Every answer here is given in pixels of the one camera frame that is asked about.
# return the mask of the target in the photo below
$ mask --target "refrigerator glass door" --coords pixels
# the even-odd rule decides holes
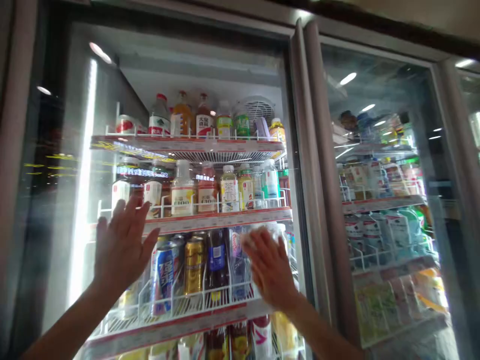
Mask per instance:
[[[41,103],[28,119],[38,134],[25,139],[32,160],[22,175],[32,199],[26,242],[37,241],[25,264],[45,255],[35,275],[41,332],[94,278],[97,219],[131,196],[153,205],[144,236],[160,228],[156,250],[79,357],[123,359],[269,314],[240,243],[260,226],[283,237],[298,287],[312,292],[289,38],[96,3],[49,11]],[[305,357],[291,324],[274,327],[279,356]]]
[[[458,359],[440,266],[450,214],[437,213],[453,195],[431,71],[325,43],[321,56],[361,346]]]

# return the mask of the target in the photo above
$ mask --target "gold can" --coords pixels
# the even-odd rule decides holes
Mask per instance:
[[[185,295],[202,291],[204,263],[204,239],[192,236],[185,245]]]

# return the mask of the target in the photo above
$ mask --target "finger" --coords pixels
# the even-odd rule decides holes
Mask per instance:
[[[143,242],[140,254],[140,263],[143,268],[147,266],[147,263],[152,258],[152,251],[154,250],[154,246],[157,243],[157,239],[159,238],[159,233],[159,227],[153,229],[152,231],[150,231],[145,241]]]

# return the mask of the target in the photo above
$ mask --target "white bottle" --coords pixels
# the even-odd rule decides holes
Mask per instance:
[[[277,172],[277,168],[275,167],[275,160],[273,159],[268,159],[263,162],[261,187],[263,195],[265,196],[266,208],[278,208],[280,206],[279,173]]]
[[[195,213],[194,181],[190,175],[190,161],[176,161],[176,176],[171,186],[171,215],[187,216]]]

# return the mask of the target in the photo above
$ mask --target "ceiling light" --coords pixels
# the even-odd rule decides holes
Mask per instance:
[[[364,108],[362,111],[368,111],[370,109],[373,109],[375,104],[368,105],[366,108]]]
[[[472,65],[475,61],[472,59],[463,59],[455,64],[457,68],[464,68],[469,65]]]
[[[36,88],[38,90],[40,90],[42,93],[44,93],[45,95],[52,95],[52,93],[50,91],[48,91],[46,88],[44,88],[42,86],[37,86]]]
[[[111,64],[112,63],[112,59],[110,58],[110,56],[108,56],[106,53],[104,53],[104,51],[102,50],[102,48],[100,46],[98,46],[96,43],[94,42],[91,42],[90,43],[90,49],[95,53],[97,54],[99,57],[101,57],[101,59],[106,62],[107,64]]]
[[[342,81],[340,81],[340,85],[345,85],[345,84],[348,84],[349,82],[351,82],[353,79],[355,79],[355,77],[357,76],[357,73],[356,72],[352,72],[351,74],[348,74],[347,76],[345,76]]]

